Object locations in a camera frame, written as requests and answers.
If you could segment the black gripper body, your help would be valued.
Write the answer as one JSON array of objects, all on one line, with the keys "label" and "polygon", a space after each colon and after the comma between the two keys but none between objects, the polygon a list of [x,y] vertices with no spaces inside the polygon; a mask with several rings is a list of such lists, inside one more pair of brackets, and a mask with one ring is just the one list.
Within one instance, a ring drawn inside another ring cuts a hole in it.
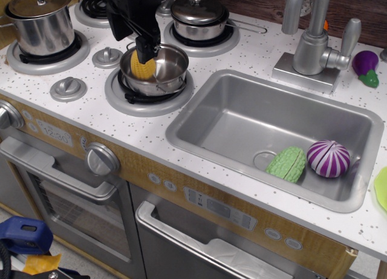
[{"label": "black gripper body", "polygon": [[131,20],[138,26],[141,36],[155,37],[160,35],[160,29],[155,14],[161,0],[107,0],[107,9],[130,10]]}]

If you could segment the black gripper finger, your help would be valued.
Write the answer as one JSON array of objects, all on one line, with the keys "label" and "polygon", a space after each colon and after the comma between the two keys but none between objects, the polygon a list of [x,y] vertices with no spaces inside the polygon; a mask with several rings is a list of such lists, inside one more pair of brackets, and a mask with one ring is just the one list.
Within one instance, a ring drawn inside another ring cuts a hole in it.
[{"label": "black gripper finger", "polygon": [[141,31],[132,20],[132,12],[130,10],[113,10],[107,9],[107,17],[111,31],[117,41],[136,34],[141,36]]},{"label": "black gripper finger", "polygon": [[140,63],[147,63],[157,57],[160,50],[160,35],[155,37],[139,36],[135,39],[137,56]]}]

